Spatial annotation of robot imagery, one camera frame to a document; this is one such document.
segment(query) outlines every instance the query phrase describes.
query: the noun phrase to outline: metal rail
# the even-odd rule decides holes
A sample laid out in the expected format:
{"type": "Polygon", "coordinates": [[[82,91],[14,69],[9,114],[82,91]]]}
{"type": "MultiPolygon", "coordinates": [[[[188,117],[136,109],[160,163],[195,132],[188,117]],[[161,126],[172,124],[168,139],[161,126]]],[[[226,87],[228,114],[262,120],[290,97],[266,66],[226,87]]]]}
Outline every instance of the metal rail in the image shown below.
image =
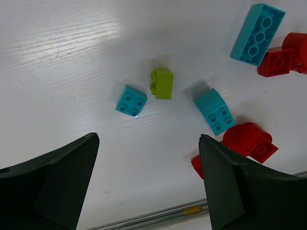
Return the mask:
{"type": "MultiPolygon", "coordinates": [[[[307,171],[294,174],[294,176],[307,177],[307,171]]],[[[176,219],[183,220],[208,213],[207,199],[197,200],[191,203],[170,207],[161,211],[152,212],[138,217],[117,221],[111,224],[102,225],[88,230],[136,230],[144,227],[167,223],[176,219]]]]}

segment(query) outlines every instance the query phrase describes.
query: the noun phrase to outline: white wooden surface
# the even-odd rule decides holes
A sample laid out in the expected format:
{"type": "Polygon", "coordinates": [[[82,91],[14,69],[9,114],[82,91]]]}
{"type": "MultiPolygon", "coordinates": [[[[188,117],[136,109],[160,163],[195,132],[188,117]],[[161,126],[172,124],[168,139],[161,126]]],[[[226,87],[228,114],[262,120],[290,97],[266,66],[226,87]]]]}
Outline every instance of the white wooden surface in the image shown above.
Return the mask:
{"type": "Polygon", "coordinates": [[[259,2],[287,12],[272,46],[307,32],[305,0],[0,0],[0,168],[97,132],[78,229],[202,199],[190,158],[212,132],[191,91],[206,81],[272,134],[280,150],[265,165],[307,170],[306,75],[266,79],[229,58],[259,2]],[[150,95],[159,66],[175,74],[171,101],[150,95]],[[126,83],[148,94],[138,119],[115,111],[126,83]]]}

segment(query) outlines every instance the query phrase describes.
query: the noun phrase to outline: turquoise sloped brick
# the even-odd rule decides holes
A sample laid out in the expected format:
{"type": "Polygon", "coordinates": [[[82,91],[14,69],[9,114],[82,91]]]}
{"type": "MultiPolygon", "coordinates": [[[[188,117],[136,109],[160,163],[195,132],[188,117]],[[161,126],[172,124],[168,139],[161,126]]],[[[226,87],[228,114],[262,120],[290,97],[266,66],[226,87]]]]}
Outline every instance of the turquoise sloped brick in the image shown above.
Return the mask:
{"type": "Polygon", "coordinates": [[[216,136],[236,125],[225,101],[215,89],[195,100],[194,103],[216,136]]]}

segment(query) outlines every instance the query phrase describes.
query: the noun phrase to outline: toy brick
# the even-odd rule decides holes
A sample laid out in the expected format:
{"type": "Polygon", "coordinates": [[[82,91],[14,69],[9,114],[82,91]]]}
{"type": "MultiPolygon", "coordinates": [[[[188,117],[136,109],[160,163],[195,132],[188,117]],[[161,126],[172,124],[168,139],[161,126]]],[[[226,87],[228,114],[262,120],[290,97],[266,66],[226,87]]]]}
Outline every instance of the toy brick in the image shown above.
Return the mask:
{"type": "Polygon", "coordinates": [[[290,70],[307,74],[307,34],[289,33],[283,41],[283,49],[293,49],[290,70]]]}
{"type": "Polygon", "coordinates": [[[126,85],[116,106],[116,110],[123,114],[138,118],[146,102],[147,95],[145,93],[126,85]]]}
{"type": "Polygon", "coordinates": [[[231,58],[259,66],[281,24],[285,12],[267,4],[256,4],[250,9],[231,58]]]}
{"type": "Polygon", "coordinates": [[[172,98],[174,74],[170,69],[156,68],[152,71],[150,90],[156,99],[172,98]]]}
{"type": "Polygon", "coordinates": [[[201,167],[201,157],[198,155],[191,160],[193,168],[197,172],[197,174],[203,179],[202,167],[201,167]]]}
{"type": "Polygon", "coordinates": [[[194,103],[216,136],[236,124],[225,101],[215,89],[195,100],[194,103]]]}
{"type": "Polygon", "coordinates": [[[281,47],[269,49],[258,67],[258,74],[267,78],[288,74],[292,56],[293,49],[282,49],[281,47]]]}
{"type": "Polygon", "coordinates": [[[245,157],[250,156],[264,163],[278,148],[272,144],[272,136],[256,123],[247,122],[227,130],[223,144],[245,157]]]}

